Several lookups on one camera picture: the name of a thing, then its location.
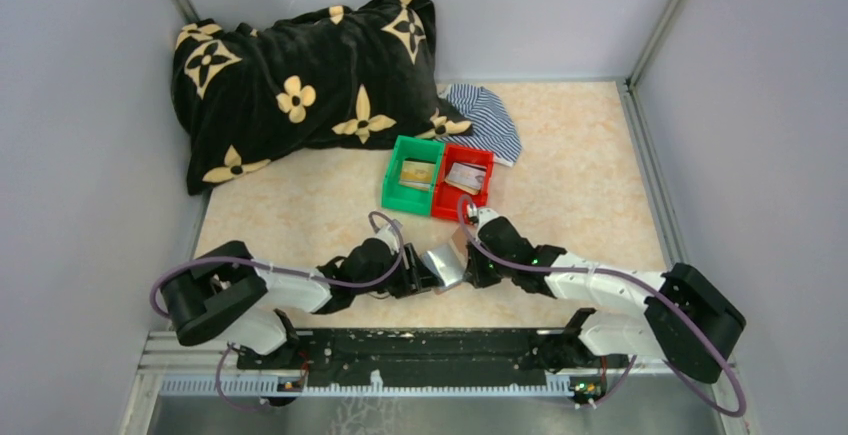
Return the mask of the blue striped cloth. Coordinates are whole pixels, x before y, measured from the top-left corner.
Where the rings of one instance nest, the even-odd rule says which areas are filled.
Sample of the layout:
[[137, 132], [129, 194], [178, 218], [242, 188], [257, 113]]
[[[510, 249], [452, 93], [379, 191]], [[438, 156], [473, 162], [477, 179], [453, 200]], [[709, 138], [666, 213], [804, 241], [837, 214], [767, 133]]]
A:
[[472, 122], [468, 135], [442, 137], [445, 143], [489, 151], [497, 164], [515, 165], [522, 153], [522, 143], [515, 123], [497, 94], [482, 86], [450, 84], [439, 96]]

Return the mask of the gold card stack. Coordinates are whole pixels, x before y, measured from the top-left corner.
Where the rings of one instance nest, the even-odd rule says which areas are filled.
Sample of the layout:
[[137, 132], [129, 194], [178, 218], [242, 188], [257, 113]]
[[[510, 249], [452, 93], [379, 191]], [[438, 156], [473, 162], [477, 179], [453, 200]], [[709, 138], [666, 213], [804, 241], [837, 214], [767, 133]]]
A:
[[432, 186], [435, 164], [428, 161], [406, 159], [401, 164], [398, 184], [426, 191]]

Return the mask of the silver VIP card stack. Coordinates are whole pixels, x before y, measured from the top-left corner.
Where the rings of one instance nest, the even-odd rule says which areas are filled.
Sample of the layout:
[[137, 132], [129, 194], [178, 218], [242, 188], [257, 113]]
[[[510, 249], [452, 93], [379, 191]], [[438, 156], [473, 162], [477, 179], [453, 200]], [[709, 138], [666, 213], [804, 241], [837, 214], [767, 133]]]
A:
[[478, 194], [484, 186], [487, 170], [484, 166], [454, 163], [448, 170], [444, 182], [471, 195]]

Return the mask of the black floral blanket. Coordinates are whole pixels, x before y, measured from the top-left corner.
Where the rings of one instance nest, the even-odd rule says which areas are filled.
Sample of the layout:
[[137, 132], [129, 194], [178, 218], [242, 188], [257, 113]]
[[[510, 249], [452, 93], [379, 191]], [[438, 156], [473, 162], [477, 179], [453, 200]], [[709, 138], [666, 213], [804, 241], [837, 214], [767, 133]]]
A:
[[431, 0], [335, 5], [257, 29], [184, 26], [171, 99], [199, 195], [301, 149], [391, 149], [397, 138], [468, 136], [438, 92]]

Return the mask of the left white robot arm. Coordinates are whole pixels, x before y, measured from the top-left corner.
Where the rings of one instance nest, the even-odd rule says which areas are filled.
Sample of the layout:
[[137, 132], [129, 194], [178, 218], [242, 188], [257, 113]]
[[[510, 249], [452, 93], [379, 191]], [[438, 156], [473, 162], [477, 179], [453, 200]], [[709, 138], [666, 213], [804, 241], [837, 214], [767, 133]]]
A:
[[328, 315], [351, 307], [360, 295], [400, 299], [442, 284], [393, 220], [348, 255], [309, 270], [260, 262], [244, 242], [228, 242], [161, 277], [151, 301], [172, 322], [181, 345], [223, 341], [285, 369], [300, 354], [287, 310]]

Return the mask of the green plastic bin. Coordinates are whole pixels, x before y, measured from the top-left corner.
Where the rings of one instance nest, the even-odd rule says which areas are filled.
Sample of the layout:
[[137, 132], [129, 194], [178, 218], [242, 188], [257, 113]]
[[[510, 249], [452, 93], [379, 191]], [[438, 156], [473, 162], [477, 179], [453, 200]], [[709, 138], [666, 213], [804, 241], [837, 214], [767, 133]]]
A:
[[[445, 145], [440, 142], [400, 136], [391, 152], [382, 182], [381, 205], [383, 208], [429, 216], [434, 185], [442, 163]], [[428, 161], [435, 164], [432, 186], [422, 191], [398, 184], [401, 164], [406, 159]]]

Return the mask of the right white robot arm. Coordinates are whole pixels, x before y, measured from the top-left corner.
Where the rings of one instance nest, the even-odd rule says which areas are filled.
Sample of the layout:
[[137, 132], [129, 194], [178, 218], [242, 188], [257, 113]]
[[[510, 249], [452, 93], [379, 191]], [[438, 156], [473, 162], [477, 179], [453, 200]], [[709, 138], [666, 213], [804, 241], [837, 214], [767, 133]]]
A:
[[661, 358], [698, 382], [718, 381], [746, 319], [695, 267], [677, 262], [662, 271], [625, 271], [581, 257], [563, 247], [532, 245], [511, 221], [489, 207], [470, 205], [471, 275], [506, 278], [523, 291], [580, 301], [563, 340], [576, 367], [599, 356]]

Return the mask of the pink leather card holder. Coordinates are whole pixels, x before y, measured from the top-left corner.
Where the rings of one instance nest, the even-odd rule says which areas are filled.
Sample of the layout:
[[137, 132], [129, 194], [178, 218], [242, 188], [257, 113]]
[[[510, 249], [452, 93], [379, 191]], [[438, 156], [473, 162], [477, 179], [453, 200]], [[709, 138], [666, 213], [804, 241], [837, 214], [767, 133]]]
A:
[[461, 229], [457, 229], [445, 243], [425, 251], [421, 256], [424, 265], [438, 279], [437, 292], [445, 292], [465, 281], [468, 266], [467, 246], [466, 235]]

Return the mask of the red plastic bin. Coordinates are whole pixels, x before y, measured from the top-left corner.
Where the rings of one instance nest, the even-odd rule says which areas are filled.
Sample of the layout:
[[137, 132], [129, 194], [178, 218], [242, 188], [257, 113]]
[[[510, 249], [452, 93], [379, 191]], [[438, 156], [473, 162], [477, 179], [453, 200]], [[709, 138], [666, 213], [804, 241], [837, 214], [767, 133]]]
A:
[[484, 178], [481, 180], [481, 187], [475, 194], [471, 194], [471, 198], [477, 205], [485, 205], [488, 200], [489, 182], [494, 168], [494, 154], [485, 150], [447, 144], [434, 185], [431, 204], [431, 216], [434, 218], [458, 220], [457, 202], [461, 195], [468, 195], [468, 192], [447, 182], [447, 177], [456, 164], [474, 165], [483, 171]]

